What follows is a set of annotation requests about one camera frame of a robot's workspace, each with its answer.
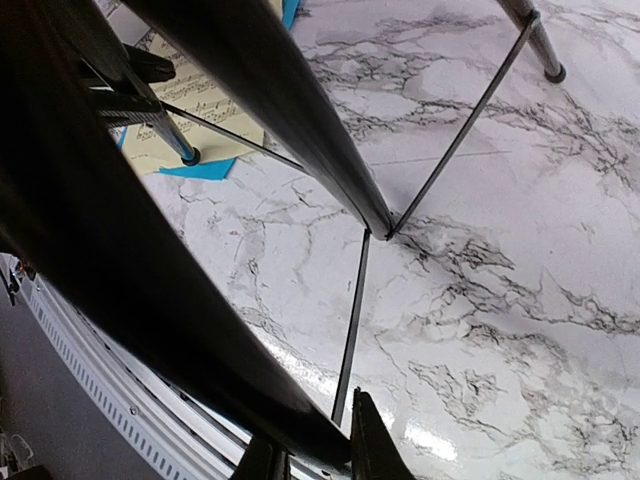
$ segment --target sheet music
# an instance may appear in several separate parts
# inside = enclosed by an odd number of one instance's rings
[[[282,0],[270,0],[282,18]],[[156,95],[167,103],[187,110],[212,123],[262,145],[264,131],[197,67],[177,52],[160,35],[151,40],[149,51],[169,58],[176,67],[176,77],[169,82],[151,85]],[[200,150],[201,163],[237,157],[251,151],[204,127],[172,115],[189,142]],[[184,166],[178,155],[157,134],[144,125],[129,127],[123,152],[138,175],[162,168]]]

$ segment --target blue paper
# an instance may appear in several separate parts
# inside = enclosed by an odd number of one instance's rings
[[[291,30],[291,27],[293,27],[293,21],[296,18],[296,11],[299,5],[300,0],[284,0],[282,23],[287,27],[287,30]],[[120,147],[124,143],[126,134],[127,131],[125,130],[120,139]],[[203,163],[193,167],[161,168],[158,173],[183,178],[199,178],[201,180],[224,180],[229,175],[235,162],[236,159],[231,158],[220,162]]]

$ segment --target marble surface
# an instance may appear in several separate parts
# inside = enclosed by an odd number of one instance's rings
[[[526,50],[404,231],[371,245],[352,386],[419,478],[640,477],[640,15],[537,5],[566,82]],[[517,32],[490,0],[307,0],[293,35],[401,212]],[[226,182],[145,184],[330,411],[359,224],[257,155]]]

